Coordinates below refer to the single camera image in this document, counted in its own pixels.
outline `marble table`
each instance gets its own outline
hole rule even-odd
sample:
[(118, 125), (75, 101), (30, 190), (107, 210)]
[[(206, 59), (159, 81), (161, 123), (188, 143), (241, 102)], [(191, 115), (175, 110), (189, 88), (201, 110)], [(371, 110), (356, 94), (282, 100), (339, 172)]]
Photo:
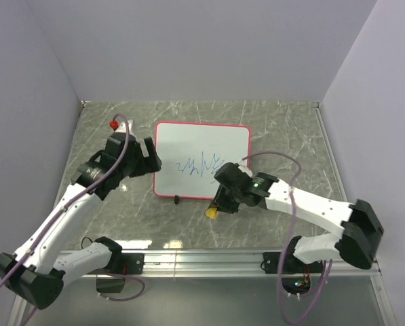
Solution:
[[(221, 101), (221, 102), (122, 102), (86, 103), (75, 132), (62, 188), (76, 168), (104, 148), (111, 133), (114, 113), (134, 119), (139, 140), (152, 137), (158, 121), (189, 121), (242, 124), (252, 131), (251, 152), (281, 151), (299, 160), (303, 172), (296, 186), (341, 200), (332, 162), (316, 108), (311, 102)], [(251, 169), (288, 180), (295, 166), (276, 156), (251, 159)], [(181, 200), (153, 193), (153, 176), (125, 179), (104, 201), (101, 209), (75, 232), (65, 249), (80, 249), (84, 236), (108, 236), (127, 249), (278, 248), (290, 224), (290, 216), (241, 206), (233, 215), (219, 214), (216, 220), (204, 215), (206, 200)], [(298, 221), (295, 234), (313, 236), (323, 230)]]

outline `blue marker drawing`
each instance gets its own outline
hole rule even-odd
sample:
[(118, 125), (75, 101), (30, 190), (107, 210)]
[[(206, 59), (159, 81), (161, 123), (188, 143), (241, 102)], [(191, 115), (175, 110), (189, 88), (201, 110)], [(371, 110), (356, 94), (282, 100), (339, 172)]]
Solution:
[(175, 166), (177, 166), (178, 171), (182, 174), (188, 173), (191, 176), (197, 175), (202, 178), (206, 171), (209, 171), (211, 175), (215, 175), (223, 163), (225, 163), (225, 160), (221, 160), (215, 153), (210, 160), (206, 160), (204, 157), (204, 151), (202, 151), (200, 164), (196, 163), (195, 158), (189, 158), (185, 164), (175, 163)]

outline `whiteboard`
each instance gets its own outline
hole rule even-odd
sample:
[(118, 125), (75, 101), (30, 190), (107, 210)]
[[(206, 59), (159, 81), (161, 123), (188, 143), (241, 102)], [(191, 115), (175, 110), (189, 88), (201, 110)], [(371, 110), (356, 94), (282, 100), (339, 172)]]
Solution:
[(159, 122), (154, 139), (162, 165), (154, 174), (153, 189), (163, 197), (213, 198), (216, 171), (250, 153), (247, 126)]

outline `wall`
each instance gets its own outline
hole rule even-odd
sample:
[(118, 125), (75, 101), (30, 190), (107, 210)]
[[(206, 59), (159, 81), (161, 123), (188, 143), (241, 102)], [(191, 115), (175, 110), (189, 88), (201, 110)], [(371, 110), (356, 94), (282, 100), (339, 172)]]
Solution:
[(376, 2), (27, 1), (89, 101), (320, 101)]
[[(49, 213), (79, 102), (25, 1), (0, 0), (0, 252)], [(14, 295), (0, 292), (0, 325)]]
[(385, 286), (405, 325), (405, 0), (379, 0), (323, 101), (349, 198), (369, 200), (385, 236)]

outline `white arm segment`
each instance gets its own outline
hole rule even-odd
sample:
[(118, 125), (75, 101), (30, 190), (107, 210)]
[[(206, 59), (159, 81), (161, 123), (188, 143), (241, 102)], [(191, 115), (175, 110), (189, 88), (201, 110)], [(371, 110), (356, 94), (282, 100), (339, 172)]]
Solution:
[(304, 264), (312, 264), (319, 260), (342, 260), (335, 244), (339, 238), (333, 234), (302, 237), (295, 246), (294, 256)]
[(59, 257), (54, 263), (54, 268), (65, 271), (63, 281), (64, 287), (66, 287), (83, 275), (106, 267), (111, 256), (112, 252), (109, 248), (101, 243), (94, 242), (83, 250)]
[[(85, 188), (79, 184), (69, 185), (67, 187), (62, 199), (39, 229), (15, 251), (17, 260), (26, 253), (31, 243), (38, 237), (48, 221), (59, 211), (60, 207), (84, 189)], [(35, 252), (25, 261), (24, 266), (28, 268), (33, 265), (36, 267), (36, 272), (48, 274), (52, 270), (54, 262), (58, 258), (67, 240), (73, 235), (73, 232), (77, 231), (83, 225), (86, 218), (92, 216), (92, 213), (96, 211), (100, 204), (101, 199), (96, 194), (86, 194), (82, 196), (66, 212), (61, 214), (59, 219), (38, 244)]]
[[(282, 180), (273, 183), (269, 189), (270, 196), (265, 198), (267, 209), (291, 214), (291, 199), (288, 195), (289, 185)], [(297, 217), (320, 226), (341, 239), (344, 227), (341, 222), (349, 221), (352, 210), (348, 202), (329, 200), (309, 192), (294, 188), (297, 205)]]

